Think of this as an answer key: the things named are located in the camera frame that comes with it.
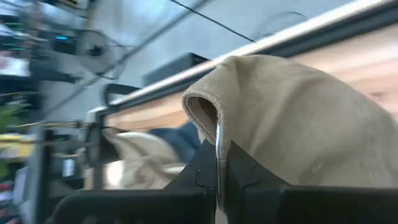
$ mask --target cable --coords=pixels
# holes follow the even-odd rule
[[[302,14],[302,13],[296,12],[296,11],[279,12],[279,13],[277,13],[277,14],[273,14],[273,15],[269,16],[264,22],[262,22],[262,23],[257,27],[256,30],[259,30],[259,29],[262,28],[262,27],[268,27],[268,24],[270,24],[271,21],[279,21],[279,22],[280,22],[280,19],[281,19],[280,17],[286,16],[286,15],[289,15],[289,14],[301,16],[301,17],[304,18],[304,21],[307,21],[307,20],[308,20],[308,16],[306,16],[306,15],[304,15],[304,14]],[[272,35],[272,34],[274,34],[274,33],[272,33],[272,32],[262,33],[262,32],[258,32],[258,31],[257,31],[256,34],[261,34],[261,35],[262,35],[261,38],[264,38],[264,37],[270,36],[270,35]]]
[[[212,18],[210,18],[210,17],[208,17],[208,16],[205,16],[205,15],[203,15],[203,14],[200,13],[200,12],[196,12],[196,11],[193,10],[192,8],[190,8],[190,7],[188,7],[188,6],[184,5],[184,4],[181,4],[181,3],[179,3],[179,2],[176,1],[176,0],[170,0],[170,1],[174,2],[175,4],[178,4],[178,5],[181,6],[181,7],[184,7],[185,9],[188,9],[189,11],[191,11],[191,12],[193,12],[193,13],[199,15],[199,16],[202,16],[203,18],[205,18],[205,19],[207,19],[207,20],[209,20],[209,21],[211,21],[211,22],[214,22],[215,24],[217,24],[217,25],[219,25],[219,26],[225,28],[226,30],[228,30],[228,31],[230,31],[230,32],[232,32],[232,33],[234,33],[234,34],[236,34],[236,35],[242,37],[242,38],[245,38],[246,40],[248,40],[248,41],[250,41],[250,42],[252,42],[252,43],[255,43],[255,42],[256,42],[256,41],[254,41],[253,39],[250,39],[249,37],[246,37],[245,35],[240,34],[240,33],[236,32],[235,30],[232,30],[232,29],[229,28],[228,26],[226,26],[226,25],[224,25],[224,24],[222,24],[222,23],[220,23],[220,22],[218,22],[218,21],[215,21],[214,19],[212,19]]]
[[[209,3],[211,0],[201,0],[198,3],[196,3],[192,9],[199,9],[201,7],[203,7],[206,3]],[[88,85],[92,85],[96,82],[98,82],[98,80],[101,79],[101,76],[109,71],[111,71],[112,69],[114,69],[116,66],[124,63],[127,59],[129,59],[131,56],[133,56],[134,54],[136,54],[137,52],[139,52],[140,50],[142,50],[144,47],[146,47],[148,44],[150,44],[151,42],[153,42],[155,39],[157,39],[158,37],[160,37],[164,32],[170,30],[172,27],[174,27],[175,25],[177,25],[182,19],[186,18],[187,16],[189,16],[189,12],[184,12],[181,13],[181,15],[177,16],[176,18],[174,18],[171,22],[169,22],[168,24],[166,24],[165,26],[163,26],[161,29],[159,29],[157,32],[155,32],[154,34],[152,34],[151,36],[149,36],[148,38],[146,38],[145,41],[142,42],[141,45],[138,45],[137,47],[134,47],[133,49],[131,49],[128,53],[126,53],[125,55],[123,55],[123,57],[116,62],[114,65],[110,65],[108,66],[107,69],[105,69],[103,72],[100,72],[98,74],[98,76],[95,76],[94,78],[92,78],[91,80],[89,80],[89,82],[83,86],[81,86],[79,89],[77,89],[74,93],[72,93],[70,96],[66,97],[65,99],[63,99],[62,101],[60,101],[59,103],[57,103],[53,108],[49,109],[48,111],[43,113],[43,117],[42,120],[45,119],[46,116],[50,115],[51,113],[53,113],[55,110],[58,110],[59,108],[61,108],[63,105],[67,104],[69,101],[73,100],[74,98],[76,98],[78,95],[80,95],[80,93],[85,91],[85,88]]]

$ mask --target beige cloth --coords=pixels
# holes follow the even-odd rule
[[[314,68],[271,56],[230,57],[186,90],[183,108],[212,144],[220,123],[221,208],[231,140],[291,184],[397,186],[396,122]]]
[[[118,133],[103,130],[104,137],[115,145],[123,161],[121,189],[162,189],[185,164],[163,139],[146,133]]]

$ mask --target blue light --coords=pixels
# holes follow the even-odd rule
[[[65,37],[65,36],[56,36],[55,38],[57,40],[68,40],[68,37]]]

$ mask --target blue fabric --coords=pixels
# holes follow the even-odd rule
[[[168,142],[177,153],[181,162],[188,163],[200,147],[198,130],[191,122],[178,129],[155,128],[148,131],[149,134],[158,136]]]

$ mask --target wooden board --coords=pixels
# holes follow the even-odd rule
[[[348,83],[398,118],[398,25],[298,55],[292,59]],[[108,119],[108,125],[146,131],[176,128],[187,121],[176,93],[133,107]]]
[[[165,96],[128,110],[112,114],[108,126],[132,131],[147,131],[152,128],[177,128],[188,121],[181,99],[182,92]]]

